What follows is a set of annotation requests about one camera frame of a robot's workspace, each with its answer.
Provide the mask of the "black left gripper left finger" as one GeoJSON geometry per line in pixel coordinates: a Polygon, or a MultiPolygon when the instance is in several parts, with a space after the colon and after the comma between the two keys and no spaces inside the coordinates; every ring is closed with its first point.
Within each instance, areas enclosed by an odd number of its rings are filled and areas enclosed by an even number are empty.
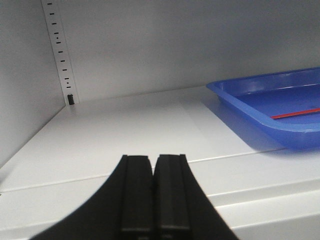
{"type": "Polygon", "coordinates": [[[153,174],[147,156],[123,155],[103,185],[34,240],[152,240],[153,174]]]}

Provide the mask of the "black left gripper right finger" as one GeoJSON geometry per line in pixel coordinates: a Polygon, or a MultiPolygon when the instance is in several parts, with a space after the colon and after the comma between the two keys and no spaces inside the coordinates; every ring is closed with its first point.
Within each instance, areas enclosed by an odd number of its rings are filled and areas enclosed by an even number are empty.
{"type": "Polygon", "coordinates": [[[236,240],[211,204],[184,154],[161,154],[153,180],[157,240],[236,240]]]}

